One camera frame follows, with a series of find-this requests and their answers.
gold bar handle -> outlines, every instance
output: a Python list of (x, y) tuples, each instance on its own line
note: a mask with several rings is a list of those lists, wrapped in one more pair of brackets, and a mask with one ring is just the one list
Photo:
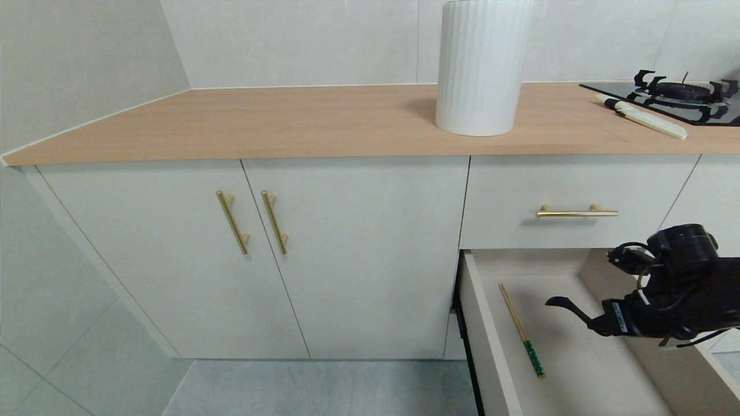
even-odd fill
[(261, 194), (262, 202), (265, 203), (265, 208), (267, 209), (267, 216), (270, 217), (272, 231), (275, 233), (275, 237), (277, 238), (277, 245), (280, 246), (280, 253), (282, 255), (286, 255), (288, 254), (288, 251), (285, 249), (285, 243), (288, 241), (288, 235), (280, 232), (278, 220), (275, 219), (275, 212), (272, 210), (272, 205), (275, 203), (276, 197), (275, 195), (270, 195), (267, 191), (262, 191)]
[(221, 203), (221, 209), (223, 209), (223, 213), (226, 216), (226, 220), (229, 222), (229, 227), (231, 227), (232, 232), (234, 232), (234, 237), (236, 237), (236, 242), (239, 244), (239, 249), (241, 249), (241, 254), (246, 254), (246, 242), (249, 241), (249, 233), (245, 232), (244, 235), (242, 235), (239, 232), (239, 228), (236, 226), (236, 223), (234, 222), (234, 217), (231, 213), (231, 208), (229, 206), (234, 201), (234, 195), (229, 194), (228, 196), (224, 197), (223, 192), (218, 190), (216, 191), (216, 197), (218, 198), (218, 202)]
[(537, 217), (616, 217), (619, 211), (602, 209), (598, 204), (591, 204), (588, 211), (553, 211), (549, 205), (543, 204), (537, 211)]

wooden chopstick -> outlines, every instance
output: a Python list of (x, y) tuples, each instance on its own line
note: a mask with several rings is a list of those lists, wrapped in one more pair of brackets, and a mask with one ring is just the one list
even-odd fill
[(504, 287), (503, 284), (499, 284), (499, 289), (501, 289), (501, 295), (503, 295), (504, 297), (504, 302), (506, 302), (506, 307), (508, 307), (509, 313), (511, 313), (511, 317), (514, 319), (514, 325), (517, 327), (517, 331), (519, 332), (519, 337), (522, 338), (524, 349), (527, 351), (527, 355), (529, 355), (529, 361), (532, 362), (532, 366), (534, 367), (534, 372), (537, 374), (538, 378), (545, 378), (545, 370), (542, 369), (542, 364), (539, 363), (539, 358), (537, 357), (537, 353), (534, 351), (534, 347), (532, 347), (532, 342), (529, 341), (529, 338), (527, 338), (527, 335), (524, 332), (524, 326), (522, 325), (522, 321), (519, 320), (517, 311), (514, 310), (514, 304), (511, 302), (511, 299), (509, 298), (508, 293), (506, 292), (506, 288)]

white ribbed cylinder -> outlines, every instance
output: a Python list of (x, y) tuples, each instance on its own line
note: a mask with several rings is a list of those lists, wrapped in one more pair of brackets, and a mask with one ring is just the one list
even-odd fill
[(460, 0), (442, 13), (437, 126), (460, 135), (514, 126), (535, 0)]

kitchen counter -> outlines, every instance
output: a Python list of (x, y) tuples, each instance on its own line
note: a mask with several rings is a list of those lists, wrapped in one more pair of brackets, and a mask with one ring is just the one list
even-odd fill
[(9, 166), (106, 161), (395, 155), (740, 153), (740, 130), (685, 141), (625, 120), (575, 83), (523, 84), (514, 129), (493, 137), (434, 125), (436, 85), (190, 90), (4, 155)]

gas stove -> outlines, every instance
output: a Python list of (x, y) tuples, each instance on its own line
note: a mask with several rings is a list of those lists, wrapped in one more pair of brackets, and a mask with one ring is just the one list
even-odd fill
[(688, 84), (663, 81), (667, 78), (664, 76), (653, 76), (649, 81), (645, 79), (654, 73), (640, 70), (634, 83), (589, 82), (580, 85), (694, 126), (740, 126), (740, 87), (737, 80)]

